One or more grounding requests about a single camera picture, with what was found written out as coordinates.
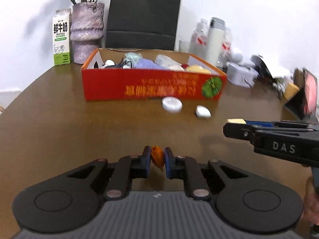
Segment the person's right hand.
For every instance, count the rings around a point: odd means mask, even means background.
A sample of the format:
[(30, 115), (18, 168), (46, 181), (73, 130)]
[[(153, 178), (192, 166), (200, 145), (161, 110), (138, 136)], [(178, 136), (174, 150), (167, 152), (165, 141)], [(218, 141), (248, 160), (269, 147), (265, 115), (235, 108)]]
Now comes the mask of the person's right hand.
[(319, 200), (313, 185), (313, 177), (310, 176), (305, 184), (305, 196), (303, 202), (304, 219), (314, 225), (319, 223)]

